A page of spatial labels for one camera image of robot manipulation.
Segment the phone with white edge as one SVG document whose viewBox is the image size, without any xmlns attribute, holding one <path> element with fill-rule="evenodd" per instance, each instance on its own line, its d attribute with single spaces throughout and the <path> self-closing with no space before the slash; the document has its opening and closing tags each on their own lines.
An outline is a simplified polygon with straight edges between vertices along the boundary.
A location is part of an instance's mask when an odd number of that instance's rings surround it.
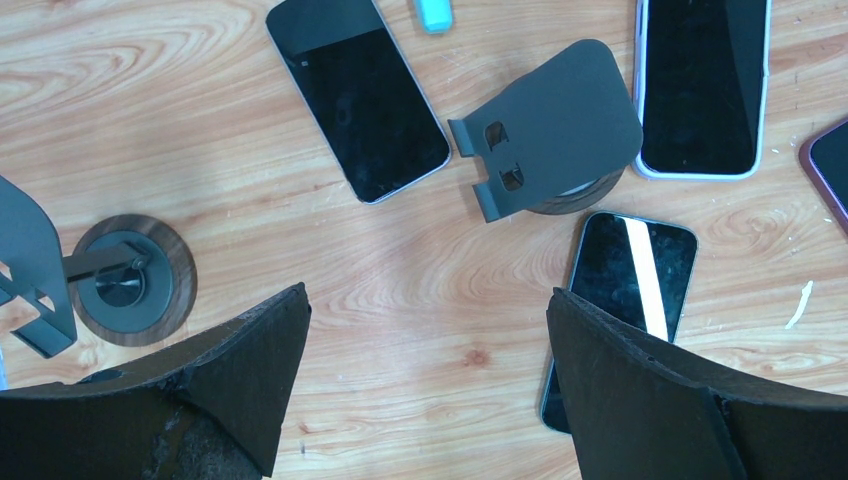
<svg viewBox="0 0 848 480">
<path fill-rule="evenodd" d="M 359 201 L 448 162 L 445 132 L 375 2 L 287 0 L 266 27 Z"/>
</svg>

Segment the phone with pink-edged black case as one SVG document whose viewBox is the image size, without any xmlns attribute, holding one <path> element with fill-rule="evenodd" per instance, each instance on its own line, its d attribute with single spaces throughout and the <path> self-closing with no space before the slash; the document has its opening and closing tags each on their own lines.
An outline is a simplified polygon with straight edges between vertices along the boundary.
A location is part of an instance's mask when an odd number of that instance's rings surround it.
<svg viewBox="0 0 848 480">
<path fill-rule="evenodd" d="M 847 118 L 805 141 L 799 163 L 835 223 L 847 233 Z"/>
</svg>

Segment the phone with lavender case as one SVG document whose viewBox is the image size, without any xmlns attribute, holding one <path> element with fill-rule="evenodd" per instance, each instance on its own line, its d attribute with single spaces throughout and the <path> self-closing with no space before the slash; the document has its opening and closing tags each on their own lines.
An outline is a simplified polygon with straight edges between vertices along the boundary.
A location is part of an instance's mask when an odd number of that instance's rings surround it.
<svg viewBox="0 0 848 480">
<path fill-rule="evenodd" d="M 641 1 L 633 97 L 653 180 L 738 181 L 759 168 L 769 81 L 769 1 Z"/>
</svg>

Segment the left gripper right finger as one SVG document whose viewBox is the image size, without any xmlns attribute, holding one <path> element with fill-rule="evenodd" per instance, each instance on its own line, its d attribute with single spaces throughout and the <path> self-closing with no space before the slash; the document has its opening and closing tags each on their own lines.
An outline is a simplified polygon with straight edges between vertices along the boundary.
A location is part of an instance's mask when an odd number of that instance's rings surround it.
<svg viewBox="0 0 848 480">
<path fill-rule="evenodd" d="M 747 374 L 555 289 L 550 344 L 586 479 L 843 479 L 845 397 Z"/>
</svg>

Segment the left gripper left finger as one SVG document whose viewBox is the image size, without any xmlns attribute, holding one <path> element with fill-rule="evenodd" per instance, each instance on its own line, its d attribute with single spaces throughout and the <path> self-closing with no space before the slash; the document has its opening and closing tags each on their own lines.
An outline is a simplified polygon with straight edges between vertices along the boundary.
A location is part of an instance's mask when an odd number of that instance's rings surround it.
<svg viewBox="0 0 848 480">
<path fill-rule="evenodd" d="M 311 313 L 305 286 L 295 284 L 77 383 L 4 391 L 2 477 L 271 476 Z"/>
</svg>

